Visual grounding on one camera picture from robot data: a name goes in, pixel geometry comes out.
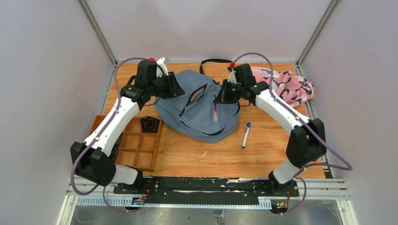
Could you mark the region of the blue student backpack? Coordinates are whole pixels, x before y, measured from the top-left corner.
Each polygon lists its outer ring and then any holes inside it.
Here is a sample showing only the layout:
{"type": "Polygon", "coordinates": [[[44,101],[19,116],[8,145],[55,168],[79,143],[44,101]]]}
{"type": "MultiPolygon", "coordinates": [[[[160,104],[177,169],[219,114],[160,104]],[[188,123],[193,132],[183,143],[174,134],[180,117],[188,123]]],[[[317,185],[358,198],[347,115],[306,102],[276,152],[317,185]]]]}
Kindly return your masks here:
{"type": "Polygon", "coordinates": [[[176,74],[185,94],[174,98],[157,98],[154,105],[163,122],[173,130],[204,143],[218,143],[232,134],[238,126],[240,105],[217,104],[218,121],[214,121],[213,92],[221,86],[213,78],[184,70],[176,74]],[[196,102],[190,99],[196,90],[205,88],[196,102]]]}

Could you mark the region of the pink pen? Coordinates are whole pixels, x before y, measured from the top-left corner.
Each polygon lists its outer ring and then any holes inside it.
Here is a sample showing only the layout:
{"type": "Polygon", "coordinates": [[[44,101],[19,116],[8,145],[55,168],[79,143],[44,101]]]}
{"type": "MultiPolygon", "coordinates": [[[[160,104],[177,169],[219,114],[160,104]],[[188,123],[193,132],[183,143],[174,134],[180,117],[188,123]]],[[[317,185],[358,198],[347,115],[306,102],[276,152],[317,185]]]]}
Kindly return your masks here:
{"type": "Polygon", "coordinates": [[[196,91],[193,93],[193,95],[192,95],[190,101],[191,101],[191,102],[196,102],[196,101],[198,101],[198,100],[203,96],[204,91],[205,91],[205,88],[201,88],[201,89],[199,89],[199,90],[196,90],[196,91]]]}

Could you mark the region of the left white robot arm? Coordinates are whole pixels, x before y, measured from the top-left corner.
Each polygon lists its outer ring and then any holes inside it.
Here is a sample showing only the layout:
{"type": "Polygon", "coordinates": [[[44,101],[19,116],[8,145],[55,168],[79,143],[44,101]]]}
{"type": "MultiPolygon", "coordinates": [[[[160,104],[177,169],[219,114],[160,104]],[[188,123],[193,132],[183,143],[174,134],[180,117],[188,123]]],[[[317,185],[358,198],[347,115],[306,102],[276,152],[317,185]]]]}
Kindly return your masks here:
{"type": "Polygon", "coordinates": [[[131,119],[152,97],[175,98],[185,92],[174,73],[168,71],[167,57],[140,58],[139,61],[134,83],[118,90],[118,99],[105,119],[84,141],[72,144],[72,182],[77,175],[104,187],[110,183],[124,183],[133,194],[143,190],[144,181],[139,171],[114,163],[109,158],[111,151],[131,119]]]}

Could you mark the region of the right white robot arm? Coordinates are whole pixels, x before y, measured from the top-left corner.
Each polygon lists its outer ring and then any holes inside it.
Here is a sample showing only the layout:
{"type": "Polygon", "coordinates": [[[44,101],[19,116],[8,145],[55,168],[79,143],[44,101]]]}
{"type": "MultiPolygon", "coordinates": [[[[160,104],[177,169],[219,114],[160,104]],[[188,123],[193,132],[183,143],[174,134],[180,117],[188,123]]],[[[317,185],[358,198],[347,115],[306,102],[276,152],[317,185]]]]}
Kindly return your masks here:
{"type": "Polygon", "coordinates": [[[268,113],[289,135],[285,160],[269,174],[269,192],[281,195],[287,184],[298,176],[299,171],[326,154],[324,124],[320,119],[310,119],[300,114],[271,89],[271,84],[256,82],[249,64],[227,68],[229,77],[224,79],[214,102],[234,104],[239,99],[268,113]]]}

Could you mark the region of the blue cap marker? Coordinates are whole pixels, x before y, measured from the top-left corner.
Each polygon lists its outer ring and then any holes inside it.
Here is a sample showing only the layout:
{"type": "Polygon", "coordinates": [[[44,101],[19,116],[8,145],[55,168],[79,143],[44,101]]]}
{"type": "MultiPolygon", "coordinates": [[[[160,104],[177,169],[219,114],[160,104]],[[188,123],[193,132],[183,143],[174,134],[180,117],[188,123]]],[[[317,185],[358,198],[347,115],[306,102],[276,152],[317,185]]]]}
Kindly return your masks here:
{"type": "Polygon", "coordinates": [[[243,141],[242,141],[242,148],[243,149],[246,148],[250,127],[251,127],[251,123],[247,122],[247,125],[246,125],[246,128],[245,128],[245,133],[244,133],[244,138],[243,138],[243,141]]]}

